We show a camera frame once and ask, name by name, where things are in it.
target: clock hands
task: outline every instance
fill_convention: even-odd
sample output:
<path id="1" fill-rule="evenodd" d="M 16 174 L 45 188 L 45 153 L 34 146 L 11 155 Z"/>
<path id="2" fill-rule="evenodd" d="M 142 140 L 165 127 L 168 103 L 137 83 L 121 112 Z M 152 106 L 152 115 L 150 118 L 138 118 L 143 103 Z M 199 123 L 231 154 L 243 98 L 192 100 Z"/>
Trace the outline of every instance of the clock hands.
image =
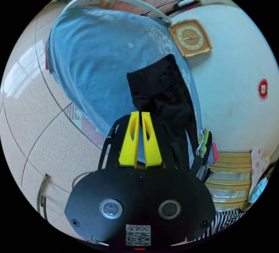
<path id="1" fill-rule="evenodd" d="M 187 37 L 187 38 L 184 38 L 183 40 L 188 40 L 190 38 L 200 38 L 200 37 Z"/>

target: wooden chair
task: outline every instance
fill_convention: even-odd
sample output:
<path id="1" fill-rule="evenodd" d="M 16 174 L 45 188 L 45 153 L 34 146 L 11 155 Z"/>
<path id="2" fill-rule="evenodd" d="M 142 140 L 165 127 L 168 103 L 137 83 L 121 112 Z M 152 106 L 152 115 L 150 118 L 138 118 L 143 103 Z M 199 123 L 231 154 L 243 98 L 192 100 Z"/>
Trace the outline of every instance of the wooden chair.
<path id="1" fill-rule="evenodd" d="M 217 210 L 243 208 L 251 187 L 251 153 L 219 153 L 206 181 Z"/>

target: tiled floor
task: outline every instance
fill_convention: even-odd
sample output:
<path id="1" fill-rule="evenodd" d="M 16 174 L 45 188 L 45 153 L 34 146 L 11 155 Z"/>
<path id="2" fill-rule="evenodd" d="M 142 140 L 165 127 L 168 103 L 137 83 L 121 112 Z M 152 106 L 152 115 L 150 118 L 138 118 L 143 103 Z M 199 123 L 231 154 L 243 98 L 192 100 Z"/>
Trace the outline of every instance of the tiled floor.
<path id="1" fill-rule="evenodd" d="M 37 209 L 41 181 L 49 174 L 43 191 L 48 221 L 81 238 L 63 213 L 73 180 L 97 169 L 105 139 L 45 69 L 46 40 L 64 7 L 44 8 L 10 55 L 0 88 L 0 137 L 11 173 L 31 206 Z"/>

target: qr code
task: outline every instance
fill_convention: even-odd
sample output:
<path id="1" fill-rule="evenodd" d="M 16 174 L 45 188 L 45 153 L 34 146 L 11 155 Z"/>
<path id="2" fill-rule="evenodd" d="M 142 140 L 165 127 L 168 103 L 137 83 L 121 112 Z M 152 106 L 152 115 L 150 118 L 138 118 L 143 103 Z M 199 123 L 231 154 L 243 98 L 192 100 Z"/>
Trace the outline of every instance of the qr code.
<path id="1" fill-rule="evenodd" d="M 126 225 L 126 245 L 150 246 L 150 226 Z"/>

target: striped cloth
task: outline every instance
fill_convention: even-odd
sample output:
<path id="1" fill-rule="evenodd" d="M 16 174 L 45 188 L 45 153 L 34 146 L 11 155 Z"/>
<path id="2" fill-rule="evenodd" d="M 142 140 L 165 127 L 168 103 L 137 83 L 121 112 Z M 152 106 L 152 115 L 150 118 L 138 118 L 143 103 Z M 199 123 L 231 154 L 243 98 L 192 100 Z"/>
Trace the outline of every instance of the striped cloth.
<path id="1" fill-rule="evenodd" d="M 218 233 L 219 231 L 226 229 L 230 225 L 234 224 L 244 214 L 245 212 L 242 212 L 240 209 L 216 212 L 215 220 L 212 221 L 211 226 L 202 236 L 200 236 L 198 239 L 195 239 L 194 241 L 207 238 L 211 235 L 214 235 L 215 233 Z"/>

